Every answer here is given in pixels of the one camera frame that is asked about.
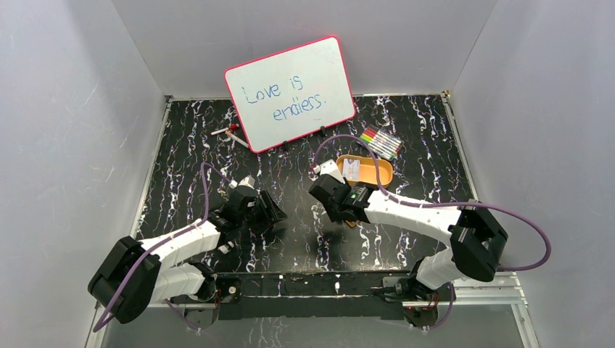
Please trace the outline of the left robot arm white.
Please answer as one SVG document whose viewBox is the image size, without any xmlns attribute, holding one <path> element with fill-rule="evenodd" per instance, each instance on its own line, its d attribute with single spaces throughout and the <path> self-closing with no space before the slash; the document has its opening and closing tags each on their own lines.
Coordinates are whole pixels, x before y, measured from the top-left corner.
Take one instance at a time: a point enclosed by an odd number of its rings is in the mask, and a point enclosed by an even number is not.
<svg viewBox="0 0 615 348">
<path fill-rule="evenodd" d="M 210 301 L 218 293 L 215 273 L 191 258 L 212 251 L 227 254 L 236 246 L 228 234 L 267 229 L 287 217 L 267 191 L 239 184 L 224 204 L 208 208 L 206 217 L 184 228 L 140 241 L 119 239 L 89 281 L 88 293 L 120 323 L 173 297 Z"/>
</svg>

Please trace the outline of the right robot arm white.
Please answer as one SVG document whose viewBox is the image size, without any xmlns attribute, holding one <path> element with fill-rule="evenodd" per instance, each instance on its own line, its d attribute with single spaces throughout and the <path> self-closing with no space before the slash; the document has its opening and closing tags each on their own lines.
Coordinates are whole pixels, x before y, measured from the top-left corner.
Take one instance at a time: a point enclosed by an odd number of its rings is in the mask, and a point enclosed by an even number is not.
<svg viewBox="0 0 615 348">
<path fill-rule="evenodd" d="M 369 185 L 320 175 L 308 190 L 333 222 L 359 221 L 392 225 L 428 236 L 446 247 L 423 258 L 408 281 L 410 294 L 426 300 L 459 278 L 490 282 L 500 265 L 508 234 L 493 214 L 474 202 L 461 207 L 433 207 Z"/>
</svg>

